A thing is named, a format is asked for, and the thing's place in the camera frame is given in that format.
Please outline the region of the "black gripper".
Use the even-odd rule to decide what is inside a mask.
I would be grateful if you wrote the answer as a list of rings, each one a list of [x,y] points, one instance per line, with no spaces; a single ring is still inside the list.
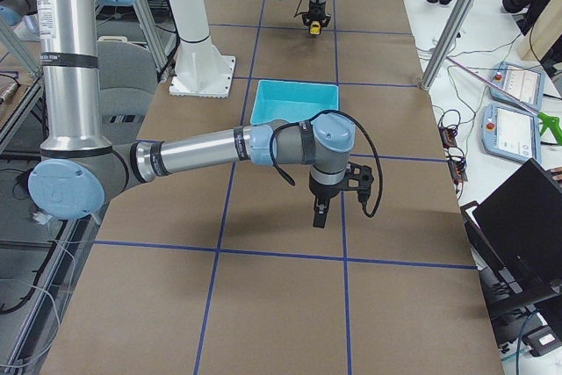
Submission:
[[[331,20],[331,16],[326,13],[325,3],[309,3],[306,15],[302,15],[301,18],[304,26],[310,26],[312,21],[319,21],[321,27],[327,27]]]
[[[313,175],[309,176],[309,191],[315,196],[313,203],[313,227],[324,228],[328,216],[328,202],[324,199],[334,198],[339,192],[338,184],[343,180],[342,176],[322,179],[318,181]]]

